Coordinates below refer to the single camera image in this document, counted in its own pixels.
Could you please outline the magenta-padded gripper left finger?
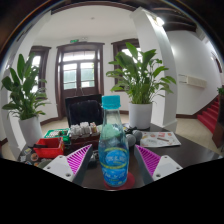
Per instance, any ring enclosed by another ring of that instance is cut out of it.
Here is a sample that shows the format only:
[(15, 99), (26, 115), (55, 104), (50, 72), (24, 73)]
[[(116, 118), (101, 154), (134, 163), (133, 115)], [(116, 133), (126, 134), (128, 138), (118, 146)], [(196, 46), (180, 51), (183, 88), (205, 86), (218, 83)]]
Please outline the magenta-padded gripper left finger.
[(81, 185), (92, 153), (92, 145), (84, 146), (67, 156), (57, 156), (44, 167), (44, 170)]

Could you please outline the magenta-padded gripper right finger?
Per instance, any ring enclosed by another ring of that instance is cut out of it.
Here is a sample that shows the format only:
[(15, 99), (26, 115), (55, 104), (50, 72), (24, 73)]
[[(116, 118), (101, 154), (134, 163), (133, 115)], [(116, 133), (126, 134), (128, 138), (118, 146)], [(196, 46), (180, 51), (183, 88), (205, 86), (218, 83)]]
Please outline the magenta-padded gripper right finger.
[(145, 185), (182, 169), (182, 167), (168, 155), (159, 156), (139, 145), (134, 147), (134, 155), (137, 159)]

